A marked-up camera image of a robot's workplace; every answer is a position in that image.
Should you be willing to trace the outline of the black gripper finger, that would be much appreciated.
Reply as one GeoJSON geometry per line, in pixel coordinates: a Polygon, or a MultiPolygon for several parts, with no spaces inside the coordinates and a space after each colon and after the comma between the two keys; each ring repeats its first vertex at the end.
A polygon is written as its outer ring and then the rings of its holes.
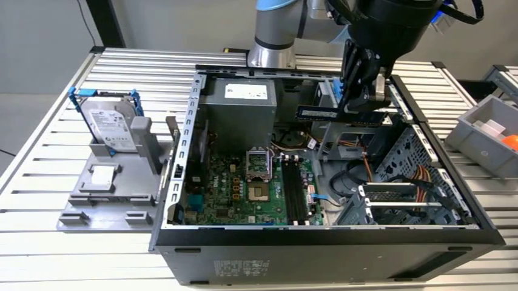
{"type": "Polygon", "coordinates": [[[348,40],[341,69],[342,99],[338,105],[340,115],[357,107],[358,99],[364,92],[362,72],[364,72],[364,49],[348,40]]]}
{"type": "Polygon", "coordinates": [[[361,74],[360,111],[372,112],[386,107],[390,100],[386,96],[386,80],[392,73],[382,63],[382,57],[373,51],[365,51],[365,66],[361,74]]]}

